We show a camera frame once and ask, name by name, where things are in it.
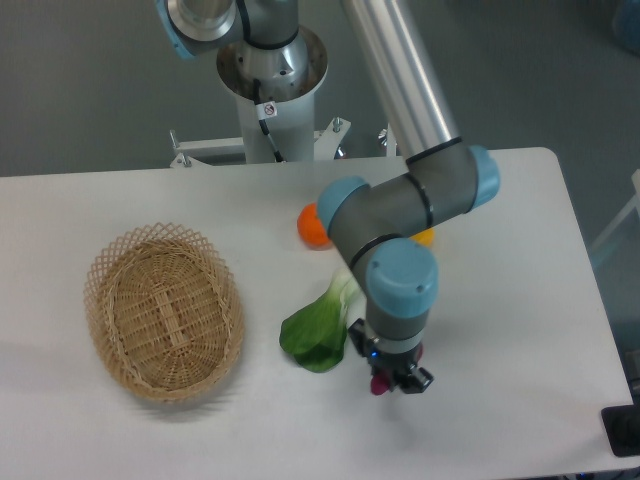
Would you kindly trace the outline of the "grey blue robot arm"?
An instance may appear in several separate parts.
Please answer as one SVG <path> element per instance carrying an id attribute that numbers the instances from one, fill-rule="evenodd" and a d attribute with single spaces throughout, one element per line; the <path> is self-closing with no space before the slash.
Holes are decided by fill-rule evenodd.
<path id="1" fill-rule="evenodd" d="M 366 297 L 349 336 L 370 365 L 372 392 L 421 393 L 432 382 L 419 360 L 438 269 L 415 235 L 492 200 L 499 170 L 487 150 L 462 141 L 407 4 L 342 7 L 407 170 L 377 186 L 337 180 L 317 212 Z M 248 163 L 316 156 L 313 96 L 326 76 L 326 51 L 300 24 L 296 2 L 160 1 L 156 9 L 181 57 L 216 52 Z"/>

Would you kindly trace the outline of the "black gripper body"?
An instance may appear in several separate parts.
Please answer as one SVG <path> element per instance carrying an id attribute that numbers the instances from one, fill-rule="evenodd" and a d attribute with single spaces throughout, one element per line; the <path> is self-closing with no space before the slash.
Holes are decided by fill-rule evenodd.
<path id="1" fill-rule="evenodd" d="M 419 366 L 423 353 L 418 335 L 404 340 L 371 337 L 367 340 L 367 361 L 371 366 L 373 395 L 400 389 L 405 394 L 425 391 L 425 369 Z"/>

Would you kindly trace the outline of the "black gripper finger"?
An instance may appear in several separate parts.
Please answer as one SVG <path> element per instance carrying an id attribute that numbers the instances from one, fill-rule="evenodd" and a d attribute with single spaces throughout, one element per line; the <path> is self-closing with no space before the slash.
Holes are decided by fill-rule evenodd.
<path id="1" fill-rule="evenodd" d="M 434 376 L 423 367 L 413 368 L 395 375 L 396 386 L 404 394 L 421 394 L 433 383 Z"/>
<path id="2" fill-rule="evenodd" d="M 356 320 L 348 328 L 348 335 L 358 355 L 369 358 L 372 351 L 372 341 L 367 334 L 365 321 L 363 319 Z"/>

